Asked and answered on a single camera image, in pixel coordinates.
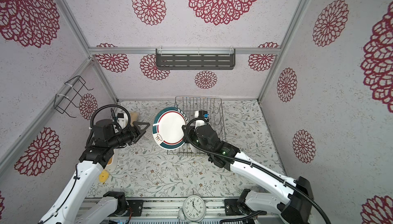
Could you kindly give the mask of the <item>white plate green red rim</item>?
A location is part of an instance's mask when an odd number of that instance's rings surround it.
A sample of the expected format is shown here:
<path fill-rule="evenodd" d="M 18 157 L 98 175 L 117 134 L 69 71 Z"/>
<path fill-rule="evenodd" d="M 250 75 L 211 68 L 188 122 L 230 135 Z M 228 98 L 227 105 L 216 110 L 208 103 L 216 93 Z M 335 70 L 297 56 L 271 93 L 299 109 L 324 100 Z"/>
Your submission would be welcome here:
<path fill-rule="evenodd" d="M 189 123 L 187 115 L 179 108 L 167 107 L 155 117 L 152 136 L 156 144 L 165 150 L 175 150 L 184 144 L 183 126 Z"/>

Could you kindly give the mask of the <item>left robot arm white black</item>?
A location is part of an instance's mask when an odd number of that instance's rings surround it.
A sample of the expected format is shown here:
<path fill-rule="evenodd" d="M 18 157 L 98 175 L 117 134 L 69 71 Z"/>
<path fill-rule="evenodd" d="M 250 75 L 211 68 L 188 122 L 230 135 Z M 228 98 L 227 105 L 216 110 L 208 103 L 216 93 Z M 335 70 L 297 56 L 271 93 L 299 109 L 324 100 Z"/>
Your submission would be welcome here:
<path fill-rule="evenodd" d="M 95 117 L 107 108 L 123 110 L 126 123 L 118 123 L 118 116 L 95 121 Z M 132 121 L 130 112 L 116 104 L 98 108 L 90 119 L 90 134 L 85 150 L 75 165 L 75 172 L 59 198 L 40 219 L 41 224 L 100 224 L 110 215 L 123 215 L 129 204 L 123 192 L 109 191 L 82 216 L 78 211 L 99 175 L 103 172 L 116 149 L 137 143 L 150 127 L 149 123 Z"/>

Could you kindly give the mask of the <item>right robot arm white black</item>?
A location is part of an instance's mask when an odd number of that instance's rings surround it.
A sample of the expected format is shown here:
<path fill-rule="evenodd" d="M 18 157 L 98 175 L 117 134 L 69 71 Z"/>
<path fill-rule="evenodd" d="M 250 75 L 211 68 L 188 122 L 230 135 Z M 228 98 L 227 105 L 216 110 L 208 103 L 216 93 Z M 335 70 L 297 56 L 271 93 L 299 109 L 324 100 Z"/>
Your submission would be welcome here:
<path fill-rule="evenodd" d="M 326 224 L 331 223 L 313 196 L 310 182 L 279 174 L 253 160 L 238 147 L 222 141 L 211 127 L 207 113 L 195 117 L 182 126 L 186 142 L 208 155 L 216 167 L 239 174 L 267 190 L 269 199 L 250 189 L 242 192 L 238 205 L 250 211 L 248 217 L 264 212 L 279 215 L 285 224 L 307 224 L 311 210 L 315 209 Z"/>

